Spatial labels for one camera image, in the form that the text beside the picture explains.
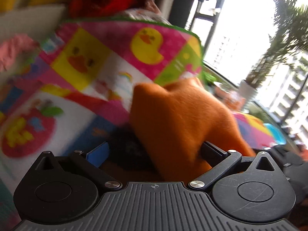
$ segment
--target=eye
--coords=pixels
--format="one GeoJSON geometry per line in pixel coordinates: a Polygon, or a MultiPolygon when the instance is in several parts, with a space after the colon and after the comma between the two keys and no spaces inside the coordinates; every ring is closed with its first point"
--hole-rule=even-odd
{"type": "Polygon", "coordinates": [[[78,47],[74,47],[73,48],[73,54],[77,55],[79,53],[79,48],[78,47]]]}
{"type": "Polygon", "coordinates": [[[88,66],[91,67],[94,64],[94,60],[93,59],[89,59],[88,61],[88,66]]]}

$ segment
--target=ribbed gray plate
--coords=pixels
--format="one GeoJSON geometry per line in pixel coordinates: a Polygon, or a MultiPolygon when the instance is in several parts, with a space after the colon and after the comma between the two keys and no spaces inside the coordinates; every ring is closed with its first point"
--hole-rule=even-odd
{"type": "Polygon", "coordinates": [[[187,190],[180,182],[130,182],[123,190],[106,193],[98,206],[79,220],[60,225],[22,221],[15,228],[15,231],[101,230],[291,231],[297,229],[286,220],[265,225],[235,221],[218,211],[205,193],[187,190]]]}

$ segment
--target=yellow duck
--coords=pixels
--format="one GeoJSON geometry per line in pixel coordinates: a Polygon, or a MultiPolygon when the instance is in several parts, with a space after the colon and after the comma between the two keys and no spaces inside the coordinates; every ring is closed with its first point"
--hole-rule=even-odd
{"type": "Polygon", "coordinates": [[[142,28],[131,41],[131,51],[141,62],[149,65],[160,63],[164,57],[158,52],[163,36],[156,29],[142,28]]]}

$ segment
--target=orange towel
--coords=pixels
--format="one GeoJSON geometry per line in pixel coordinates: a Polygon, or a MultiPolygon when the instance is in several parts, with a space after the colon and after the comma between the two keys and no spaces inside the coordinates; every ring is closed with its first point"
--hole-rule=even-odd
{"type": "Polygon", "coordinates": [[[230,110],[204,90],[198,78],[164,88],[153,83],[137,85],[130,124],[166,181],[186,184],[211,168],[199,154],[204,141],[255,156],[230,110]]]}

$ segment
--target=flower pot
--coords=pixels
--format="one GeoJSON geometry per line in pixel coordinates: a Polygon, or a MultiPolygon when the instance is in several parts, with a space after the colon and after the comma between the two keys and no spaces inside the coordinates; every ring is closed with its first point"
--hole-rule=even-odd
{"type": "Polygon", "coordinates": [[[244,80],[241,80],[241,83],[238,87],[238,94],[241,97],[245,98],[246,102],[243,105],[243,108],[245,108],[247,103],[251,102],[256,97],[258,91],[255,88],[248,85],[244,80]]]}

